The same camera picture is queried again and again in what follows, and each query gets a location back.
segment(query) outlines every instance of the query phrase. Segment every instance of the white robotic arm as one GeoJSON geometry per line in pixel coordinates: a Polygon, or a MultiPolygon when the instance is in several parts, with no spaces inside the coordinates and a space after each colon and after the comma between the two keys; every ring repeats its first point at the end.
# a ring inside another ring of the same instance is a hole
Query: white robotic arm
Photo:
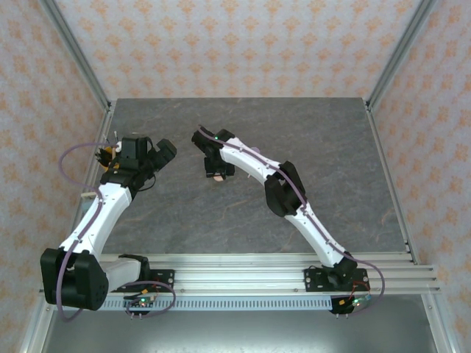
{"type": "Polygon", "coordinates": [[[44,293],[48,303],[57,302],[57,283],[62,283],[64,305],[97,310],[108,292],[135,280],[149,280],[145,257],[123,254],[101,267],[103,247],[119,216],[131,204],[145,181],[169,163],[177,149],[161,140],[155,150],[149,138],[123,138],[121,153],[111,161],[100,180],[99,194],[72,234],[59,249],[46,249],[40,259],[44,293]]]}
{"type": "Polygon", "coordinates": [[[234,134],[221,130],[217,134],[200,127],[192,142],[203,151],[206,177],[226,179],[234,175],[237,165],[265,187],[269,209],[290,221],[314,248],[322,264],[315,270],[310,290],[348,290],[366,271],[340,246],[314,214],[292,163],[270,160],[245,146],[234,134]]]}
{"type": "MultiPolygon", "coordinates": [[[[245,146],[238,138],[230,138],[226,142],[232,146],[236,146],[237,148],[229,147],[228,145],[223,146],[222,149],[219,150],[222,160],[246,171],[250,176],[256,178],[262,185],[267,181],[268,176],[272,176],[276,173],[276,170],[270,168],[268,165],[273,166],[276,169],[280,167],[279,162],[269,160],[262,156],[253,149],[245,146]],[[257,155],[258,159],[255,159],[252,154],[257,155]]],[[[323,265],[334,267],[335,264],[340,263],[343,256],[340,253],[335,252],[330,245],[326,244],[325,239],[309,221],[308,214],[319,224],[330,243],[344,252],[345,249],[332,238],[329,232],[324,228],[324,226],[322,226],[319,219],[317,219],[309,202],[306,202],[304,210],[301,210],[301,206],[299,206],[295,215],[287,214],[284,218],[298,228],[304,238],[313,247],[323,265]]]]}

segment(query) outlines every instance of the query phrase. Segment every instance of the black mounting plate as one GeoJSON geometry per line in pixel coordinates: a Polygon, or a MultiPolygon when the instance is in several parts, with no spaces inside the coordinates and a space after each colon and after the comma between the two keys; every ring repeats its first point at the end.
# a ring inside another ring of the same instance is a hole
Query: black mounting plate
{"type": "Polygon", "coordinates": [[[364,282],[367,284],[367,286],[355,284],[357,285],[355,292],[367,292],[369,280],[364,281],[365,277],[368,278],[366,270],[364,268],[356,268],[353,270],[350,281],[340,285],[338,288],[334,288],[327,278],[327,270],[325,268],[310,267],[304,270],[306,292],[351,292],[354,282],[364,282]]]}
{"type": "MultiPolygon", "coordinates": [[[[175,270],[150,270],[150,278],[149,281],[158,281],[169,285],[170,287],[174,287],[175,282],[175,270]]],[[[114,290],[113,293],[137,293],[141,290],[148,288],[148,285],[133,285],[131,287],[120,287],[117,290],[114,290]]],[[[156,286],[156,288],[160,293],[170,293],[165,287],[160,285],[156,286]]]]}

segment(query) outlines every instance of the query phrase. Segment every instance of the cable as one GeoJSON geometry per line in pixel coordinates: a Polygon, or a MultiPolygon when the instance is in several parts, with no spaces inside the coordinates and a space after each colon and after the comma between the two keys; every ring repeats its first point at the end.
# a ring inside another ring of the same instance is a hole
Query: cable
{"type": "Polygon", "coordinates": [[[86,147],[86,146],[115,146],[115,145],[110,145],[109,143],[99,143],[99,142],[87,142],[87,143],[80,143],[78,145],[72,146],[70,149],[67,149],[62,153],[62,155],[59,158],[59,172],[62,174],[64,178],[66,178],[70,183],[79,185],[81,188],[87,188],[95,191],[96,196],[98,197],[98,206],[96,208],[95,213],[91,216],[90,220],[88,223],[83,227],[82,231],[79,233],[77,236],[77,240],[75,240],[71,247],[68,249],[68,251],[65,253],[64,260],[62,261],[62,264],[60,265],[60,270],[59,270],[59,276],[57,277],[57,286],[56,286],[56,304],[57,304],[57,311],[59,313],[59,317],[64,321],[64,322],[69,322],[74,320],[81,312],[82,309],[78,309],[71,317],[66,317],[62,308],[62,283],[64,279],[64,273],[65,269],[67,268],[67,262],[70,259],[72,252],[76,248],[77,244],[79,241],[83,238],[85,233],[90,229],[91,225],[94,223],[94,221],[97,219],[98,215],[100,214],[100,211],[102,210],[103,207],[103,195],[102,192],[91,185],[86,185],[81,182],[78,182],[76,180],[73,180],[69,175],[67,175],[63,169],[63,161],[65,156],[72,152],[75,149],[79,149],[80,147],[86,147]]]}
{"type": "Polygon", "coordinates": [[[327,244],[329,244],[329,246],[336,252],[338,252],[339,254],[343,255],[344,257],[346,257],[347,259],[349,260],[352,260],[352,261],[355,261],[357,263],[363,263],[364,265],[367,265],[371,268],[373,268],[380,276],[381,278],[381,292],[379,293],[379,296],[378,296],[378,299],[374,302],[374,304],[366,307],[365,309],[357,312],[357,313],[352,313],[350,314],[350,316],[352,315],[358,315],[359,313],[362,313],[364,312],[365,310],[375,306],[384,296],[384,291],[386,289],[386,280],[384,279],[384,275],[383,275],[383,272],[381,272],[381,270],[376,266],[374,265],[373,263],[370,263],[368,261],[365,261],[365,260],[358,260],[358,259],[355,259],[354,257],[352,257],[351,255],[349,254],[346,254],[345,252],[343,252],[342,250],[340,250],[339,248],[337,248],[335,245],[333,245],[328,237],[324,234],[324,232],[321,230],[321,228],[319,227],[319,225],[315,222],[315,220],[313,220],[313,218],[311,217],[311,215],[309,215],[309,213],[307,213],[305,211],[306,209],[306,206],[307,206],[307,201],[302,197],[302,194],[301,192],[298,190],[297,186],[293,183],[293,181],[288,177],[288,175],[286,175],[286,173],[284,173],[281,169],[273,166],[273,165],[270,165],[268,163],[266,163],[265,160],[263,160],[263,158],[259,157],[256,153],[254,153],[253,151],[250,151],[248,149],[245,149],[243,147],[240,147],[240,146],[236,146],[236,145],[233,145],[231,143],[228,143],[228,142],[224,142],[224,141],[221,141],[221,140],[217,140],[215,139],[214,137],[208,135],[207,133],[205,133],[202,128],[201,128],[201,125],[198,126],[198,132],[203,135],[204,137],[208,138],[209,140],[212,140],[214,142],[217,142],[217,143],[220,143],[222,144],[223,146],[227,146],[227,147],[230,147],[231,149],[237,149],[239,151],[242,151],[246,154],[248,154],[249,156],[255,158],[258,162],[266,165],[268,168],[270,169],[273,169],[275,170],[276,172],[278,172],[283,178],[285,181],[287,181],[287,183],[290,184],[291,188],[293,189],[293,191],[296,193],[297,195],[297,198],[301,201],[301,211],[303,212],[303,215],[306,215],[309,219],[309,221],[316,227],[317,231],[319,232],[319,234],[324,238],[324,240],[326,241],[327,244]]]}
{"type": "MultiPolygon", "coordinates": [[[[164,288],[167,288],[168,290],[170,290],[170,293],[173,296],[173,299],[172,299],[172,301],[171,301],[171,303],[168,307],[165,307],[162,310],[158,310],[158,311],[154,311],[152,313],[148,313],[146,315],[139,315],[139,318],[141,318],[141,319],[142,318],[151,318],[152,316],[157,316],[157,315],[166,313],[167,311],[169,311],[175,305],[175,301],[177,300],[177,294],[175,293],[175,290],[172,287],[170,287],[169,285],[167,285],[166,283],[162,283],[162,282],[158,282],[158,281],[137,281],[137,282],[127,283],[124,286],[128,287],[128,286],[131,286],[131,285],[159,285],[161,287],[164,287],[164,288]]],[[[131,318],[134,317],[134,313],[130,312],[130,306],[133,305],[134,303],[137,303],[138,301],[139,301],[139,298],[136,298],[136,299],[132,300],[131,302],[127,303],[127,305],[126,305],[126,314],[129,315],[131,318]]]]}

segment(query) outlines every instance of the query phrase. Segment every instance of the gray stone surface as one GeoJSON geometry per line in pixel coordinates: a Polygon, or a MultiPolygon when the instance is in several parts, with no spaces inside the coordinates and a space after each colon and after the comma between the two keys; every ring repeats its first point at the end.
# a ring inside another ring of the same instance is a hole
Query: gray stone surface
{"type": "Polygon", "coordinates": [[[178,152],[124,211],[105,253],[312,252],[254,178],[238,168],[225,182],[205,178],[191,143],[198,124],[293,162],[314,212],[348,251],[404,250],[361,99],[119,99],[110,139],[114,130],[168,138],[178,152]]]}

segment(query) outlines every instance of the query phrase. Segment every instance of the orange floral pattern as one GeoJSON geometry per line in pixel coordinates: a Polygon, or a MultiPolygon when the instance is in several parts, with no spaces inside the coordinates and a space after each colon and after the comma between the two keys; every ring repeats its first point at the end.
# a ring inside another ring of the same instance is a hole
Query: orange floral pattern
{"type": "Polygon", "coordinates": [[[437,264],[439,280],[450,284],[464,347],[471,347],[470,29],[468,1],[440,1],[375,112],[411,236],[421,261],[437,264]],[[458,286],[466,295],[456,295],[458,286]]]}
{"type": "Polygon", "coordinates": [[[110,99],[368,98],[420,3],[57,2],[110,99]]]}
{"type": "MultiPolygon", "coordinates": [[[[57,159],[95,138],[102,108],[39,1],[3,0],[0,32],[0,341],[17,352],[41,287],[39,257],[66,236],[77,207],[57,159]]],[[[84,177],[90,153],[65,163],[73,178],[84,177]]]]}

